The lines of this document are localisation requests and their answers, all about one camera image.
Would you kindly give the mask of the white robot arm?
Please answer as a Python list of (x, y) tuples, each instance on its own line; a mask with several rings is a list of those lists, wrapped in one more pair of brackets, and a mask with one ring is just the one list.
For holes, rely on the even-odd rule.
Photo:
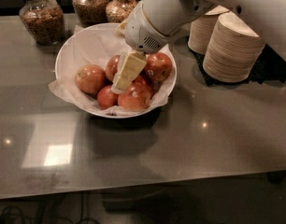
[(286, 63), (286, 0), (142, 0), (128, 17), (125, 42), (136, 51), (157, 52), (181, 25), (217, 6), (234, 12)]

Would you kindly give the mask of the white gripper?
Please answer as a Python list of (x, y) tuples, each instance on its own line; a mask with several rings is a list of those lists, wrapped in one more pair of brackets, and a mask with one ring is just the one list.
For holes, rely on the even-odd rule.
[(140, 1), (128, 18), (116, 27), (127, 45), (140, 51), (123, 52), (118, 62), (111, 90), (116, 94), (125, 92), (146, 65), (144, 53), (158, 52), (169, 40), (169, 36), (162, 35), (150, 22), (145, 13), (143, 2)]

